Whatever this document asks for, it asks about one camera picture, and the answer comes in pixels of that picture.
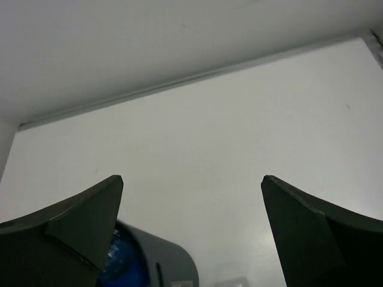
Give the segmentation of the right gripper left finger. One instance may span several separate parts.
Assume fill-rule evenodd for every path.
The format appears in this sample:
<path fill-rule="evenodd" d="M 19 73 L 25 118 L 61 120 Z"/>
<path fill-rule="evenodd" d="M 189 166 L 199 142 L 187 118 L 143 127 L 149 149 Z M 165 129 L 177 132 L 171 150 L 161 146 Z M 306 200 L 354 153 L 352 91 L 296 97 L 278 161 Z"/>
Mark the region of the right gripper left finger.
<path fill-rule="evenodd" d="M 105 267 L 123 180 L 1 223 L 1 286 L 95 286 Z"/>

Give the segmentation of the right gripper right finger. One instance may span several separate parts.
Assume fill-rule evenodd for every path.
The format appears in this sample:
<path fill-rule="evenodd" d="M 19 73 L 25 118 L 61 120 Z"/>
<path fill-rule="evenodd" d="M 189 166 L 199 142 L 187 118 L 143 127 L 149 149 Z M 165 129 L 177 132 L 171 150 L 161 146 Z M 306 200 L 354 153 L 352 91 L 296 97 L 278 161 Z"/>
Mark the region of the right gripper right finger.
<path fill-rule="evenodd" d="M 382 221 L 276 176 L 261 189 L 287 286 L 382 286 Z"/>

